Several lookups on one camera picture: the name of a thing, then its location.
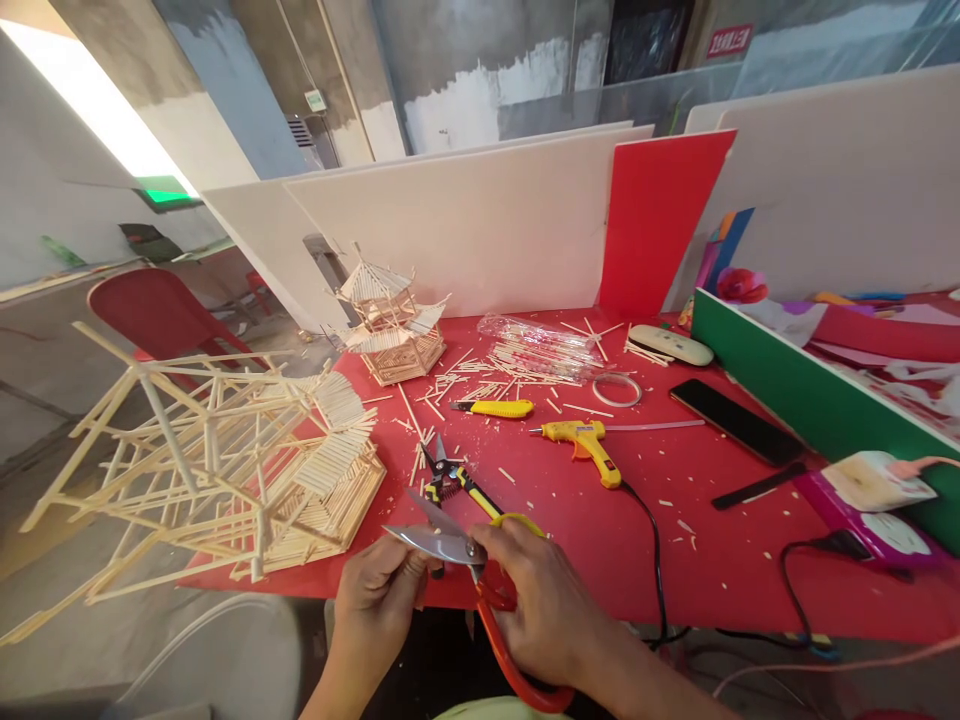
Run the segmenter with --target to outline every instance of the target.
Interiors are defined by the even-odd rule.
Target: smartphone
[[[670,397],[679,400],[773,467],[788,465],[803,454],[803,445],[795,437],[705,382],[687,380],[670,390]]]

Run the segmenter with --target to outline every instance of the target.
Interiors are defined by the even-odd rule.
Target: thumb
[[[394,573],[390,590],[383,599],[385,608],[403,612],[413,610],[420,587],[426,579],[427,559],[421,552],[407,555],[407,559]]]

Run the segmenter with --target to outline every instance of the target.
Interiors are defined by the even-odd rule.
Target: red sign
[[[736,25],[732,28],[717,30],[710,38],[707,58],[743,52],[750,44],[751,35],[753,35],[753,25]]]

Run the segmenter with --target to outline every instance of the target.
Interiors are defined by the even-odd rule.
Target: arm
[[[586,693],[621,720],[737,717],[604,613],[559,546],[509,519],[470,534],[517,588],[517,611],[497,622],[522,670]]]
[[[330,656],[300,720],[363,714],[410,631],[427,564],[424,555],[384,536],[344,565]]]

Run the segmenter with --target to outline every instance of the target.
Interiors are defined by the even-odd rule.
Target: paper flower
[[[760,302],[770,291],[763,273],[755,273],[745,268],[724,268],[717,277],[717,295],[727,302],[744,305]]]

